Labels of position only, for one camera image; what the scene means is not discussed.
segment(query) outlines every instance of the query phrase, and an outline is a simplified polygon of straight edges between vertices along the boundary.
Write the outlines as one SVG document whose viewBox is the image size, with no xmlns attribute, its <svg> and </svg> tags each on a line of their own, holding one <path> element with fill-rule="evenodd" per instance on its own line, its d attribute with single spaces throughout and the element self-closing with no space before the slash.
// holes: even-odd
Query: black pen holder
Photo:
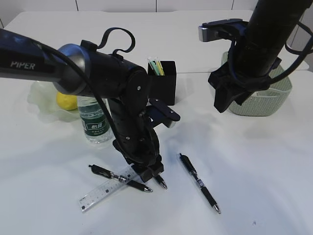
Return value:
<svg viewBox="0 0 313 235">
<path fill-rule="evenodd" d="M 175 105 L 176 65 L 175 61 L 161 61 L 164 76 L 156 75 L 148 65 L 148 75 L 152 78 L 149 98 L 162 100 L 166 105 Z"/>
</svg>

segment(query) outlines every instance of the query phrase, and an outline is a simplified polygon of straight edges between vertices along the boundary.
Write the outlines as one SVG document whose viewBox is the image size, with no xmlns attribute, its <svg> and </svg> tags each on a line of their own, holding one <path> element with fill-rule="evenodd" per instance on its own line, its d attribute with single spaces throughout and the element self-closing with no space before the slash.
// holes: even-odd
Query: green basket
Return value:
<svg viewBox="0 0 313 235">
<path fill-rule="evenodd" d="M 227 62 L 228 52 L 222 57 L 222 65 Z M 272 70 L 270 77 L 276 77 L 281 74 L 284 69 L 278 66 Z M 276 82 L 266 91 L 255 92 L 242 105 L 238 105 L 233 101 L 229 109 L 235 114 L 243 116 L 270 116 L 275 113 L 285 102 L 292 90 L 292 84 L 288 77 Z"/>
</svg>

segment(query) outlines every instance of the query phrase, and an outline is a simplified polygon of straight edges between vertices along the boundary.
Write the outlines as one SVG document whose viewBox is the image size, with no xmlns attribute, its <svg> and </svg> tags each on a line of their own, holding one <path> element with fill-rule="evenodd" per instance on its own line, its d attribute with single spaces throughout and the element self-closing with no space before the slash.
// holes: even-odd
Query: pen tip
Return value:
<svg viewBox="0 0 313 235">
<path fill-rule="evenodd" d="M 217 204 L 215 204 L 213 208 L 217 211 L 218 214 L 221 214 L 221 210 Z"/>
<path fill-rule="evenodd" d="M 145 192 L 153 192 L 153 190 L 149 187 L 145 187 Z"/>
<path fill-rule="evenodd" d="M 166 185 L 166 183 L 163 181 L 162 182 L 162 186 L 165 188 L 165 189 L 167 189 L 167 185 Z"/>
</svg>

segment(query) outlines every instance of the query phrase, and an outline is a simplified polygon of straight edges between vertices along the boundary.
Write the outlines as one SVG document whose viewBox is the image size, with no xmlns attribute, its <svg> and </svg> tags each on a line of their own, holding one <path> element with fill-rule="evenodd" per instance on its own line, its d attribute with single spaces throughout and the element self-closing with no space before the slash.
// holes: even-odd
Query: black robotic arm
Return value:
<svg viewBox="0 0 313 235">
<path fill-rule="evenodd" d="M 304 11 L 312 0 L 259 0 L 249 22 L 230 19 L 207 22 L 199 26 L 200 40 L 211 42 L 231 40 L 228 61 L 211 73 L 208 82 L 216 90 L 214 106 L 224 112 L 231 102 L 242 103 L 256 91 L 267 90 L 270 84 L 280 81 L 293 72 L 312 53 L 313 35 L 302 52 L 292 50 L 299 57 L 284 73 L 271 78 L 277 57 Z"/>
<path fill-rule="evenodd" d="M 151 78 L 144 68 L 117 54 L 97 52 L 114 29 L 106 31 L 100 46 L 88 41 L 55 50 L 25 36 L 0 29 L 0 77 L 53 82 L 64 94 L 94 96 L 108 118 L 114 147 L 146 182 L 163 170 L 154 127 L 180 119 L 160 100 L 150 99 Z M 134 47 L 134 37 L 129 52 Z M 101 98 L 107 98 L 112 113 Z"/>
</svg>

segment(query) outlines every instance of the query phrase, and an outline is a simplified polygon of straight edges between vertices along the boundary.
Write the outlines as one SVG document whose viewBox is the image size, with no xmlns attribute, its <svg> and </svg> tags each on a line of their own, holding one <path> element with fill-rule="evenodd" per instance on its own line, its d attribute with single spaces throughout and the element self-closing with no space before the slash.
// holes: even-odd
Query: lemon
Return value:
<svg viewBox="0 0 313 235">
<path fill-rule="evenodd" d="M 75 95 L 62 94 L 61 92 L 58 92 L 56 96 L 56 102 L 61 109 L 77 109 L 77 96 Z"/>
</svg>

